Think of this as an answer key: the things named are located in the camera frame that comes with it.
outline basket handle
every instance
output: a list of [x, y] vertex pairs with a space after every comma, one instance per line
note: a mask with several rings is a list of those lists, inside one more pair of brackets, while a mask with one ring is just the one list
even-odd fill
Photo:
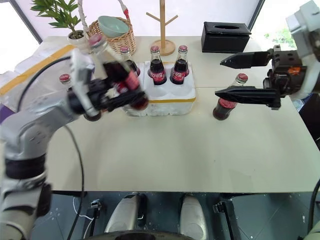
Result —
[[[83, 0], [78, 0], [78, 10], [79, 10], [79, 16], [80, 16], [80, 20], [82, 23], [82, 27], [83, 27], [83, 32], [84, 32], [84, 36], [86, 37], [86, 39], [89, 39], [88, 36], [88, 32], [89, 32], [89, 28], [88, 25], [86, 23], [86, 17], [85, 17], [85, 13], [84, 13], [84, 8], [82, 7], [82, 1]], [[130, 21], [130, 17], [129, 17], [129, 11], [126, 5], [124, 5], [124, 3], [122, 2], [122, 0], [118, 0], [118, 2], [121, 5], [122, 11], [125, 15], [125, 18], [127, 19], [127, 21], [129, 22], [129, 24], [131, 23]]]

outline robotic arm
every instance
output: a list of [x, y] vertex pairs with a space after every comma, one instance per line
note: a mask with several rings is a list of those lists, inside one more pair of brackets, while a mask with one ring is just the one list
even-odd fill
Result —
[[263, 81], [263, 89], [254, 86], [229, 87], [215, 94], [225, 100], [244, 104], [264, 104], [279, 109], [280, 98], [290, 95], [303, 99], [310, 93], [320, 93], [320, 10], [309, 1], [286, 19], [297, 50], [281, 51], [279, 45], [268, 51], [240, 52], [221, 65], [234, 69], [266, 66], [272, 69]]
[[90, 81], [93, 66], [78, 49], [73, 50], [71, 60], [72, 88], [39, 97], [2, 123], [5, 174], [0, 195], [1, 240], [29, 239], [36, 218], [49, 211], [51, 186], [46, 183], [45, 160], [56, 130], [82, 114], [96, 121], [101, 110], [111, 112], [146, 97], [138, 88], [109, 98], [106, 93], [115, 85], [114, 80]]

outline black tissue box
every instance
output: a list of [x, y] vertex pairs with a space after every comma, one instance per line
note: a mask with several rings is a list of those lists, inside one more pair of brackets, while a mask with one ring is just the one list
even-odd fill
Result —
[[203, 53], [243, 52], [251, 32], [244, 23], [204, 22], [201, 45]]

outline red bottle cap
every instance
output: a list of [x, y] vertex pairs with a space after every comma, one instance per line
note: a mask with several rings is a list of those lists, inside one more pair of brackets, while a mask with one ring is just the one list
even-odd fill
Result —
[[102, 39], [102, 35], [101, 34], [95, 34], [92, 37], [89, 38], [89, 44], [90, 46], [93, 46], [95, 44], [97, 44], [98, 42], [100, 42]]
[[236, 77], [241, 80], [248, 80], [247, 74], [244, 74], [244, 73], [239, 73]]
[[65, 74], [62, 74], [60, 77], [59, 77], [59, 80], [61, 83], [63, 84], [67, 84], [69, 81], [70, 81], [70, 75], [65, 73]]
[[122, 46], [122, 47], [120, 48], [120, 52], [121, 52], [121, 53], [127, 53], [127, 52], [129, 52], [129, 48], [128, 48], [127, 46]]
[[154, 46], [152, 46], [152, 47], [150, 48], [150, 51], [152, 51], [152, 52], [159, 51], [159, 47], [156, 46], [156, 45], [154, 45]]
[[180, 45], [179, 50], [186, 52], [188, 50], [188, 47], [186, 45]]

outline wooden coat stand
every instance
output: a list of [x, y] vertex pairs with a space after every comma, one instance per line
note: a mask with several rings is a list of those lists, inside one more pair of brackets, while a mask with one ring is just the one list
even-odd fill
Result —
[[166, 40], [166, 25], [168, 25], [173, 20], [175, 20], [178, 17], [178, 15], [175, 15], [173, 18], [171, 18], [169, 21], [166, 22], [165, 0], [159, 0], [159, 2], [160, 2], [160, 19], [149, 12], [146, 12], [145, 14], [147, 14], [149, 17], [160, 22], [161, 39], [153, 42], [152, 45], [156, 45], [159, 47], [161, 56], [167, 56], [172, 54], [175, 51], [176, 46], [172, 41]]

